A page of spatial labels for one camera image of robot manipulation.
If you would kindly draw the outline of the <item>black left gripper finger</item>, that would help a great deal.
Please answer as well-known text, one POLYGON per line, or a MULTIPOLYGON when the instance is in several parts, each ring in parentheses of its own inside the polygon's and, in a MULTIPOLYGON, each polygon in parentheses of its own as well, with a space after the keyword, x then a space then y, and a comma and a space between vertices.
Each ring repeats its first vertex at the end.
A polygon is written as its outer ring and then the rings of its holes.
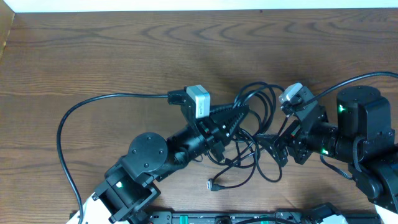
POLYGON ((217 114, 217 113, 221 113, 224 111, 236 111, 236 110, 237 110, 237 108, 234 107, 233 103, 210 106, 210 114, 217 114))
POLYGON ((249 113, 248 105, 234 106, 236 111, 211 114, 211 134, 216 138, 231 139, 249 113))

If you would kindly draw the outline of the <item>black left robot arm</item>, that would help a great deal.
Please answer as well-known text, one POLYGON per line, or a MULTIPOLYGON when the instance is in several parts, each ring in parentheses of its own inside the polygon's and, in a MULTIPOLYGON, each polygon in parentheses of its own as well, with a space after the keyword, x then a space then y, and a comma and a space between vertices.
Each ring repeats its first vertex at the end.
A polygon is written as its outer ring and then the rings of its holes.
POLYGON ((144 223, 148 217, 144 209, 160 195, 154 182, 203 154, 222 161, 225 147, 249 113, 245 104, 211 105, 210 94, 200 85, 170 91, 165 98, 181 107, 187 125, 167 139, 151 132, 134 138, 127 154, 108 169, 91 196, 105 210, 80 205, 80 223, 144 223))

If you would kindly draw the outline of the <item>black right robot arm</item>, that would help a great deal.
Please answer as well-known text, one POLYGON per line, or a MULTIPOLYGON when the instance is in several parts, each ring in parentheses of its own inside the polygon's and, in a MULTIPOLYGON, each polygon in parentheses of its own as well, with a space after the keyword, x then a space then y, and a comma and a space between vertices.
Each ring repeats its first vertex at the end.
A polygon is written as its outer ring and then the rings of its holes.
POLYGON ((353 180, 368 200, 397 213, 397 144, 391 128, 391 107, 371 86, 351 86, 336 97, 338 123, 331 124, 325 107, 301 83, 279 97, 282 111, 295 121, 282 134, 258 134, 256 140, 278 165, 288 156, 300 165, 310 155, 330 157, 348 165, 353 180))

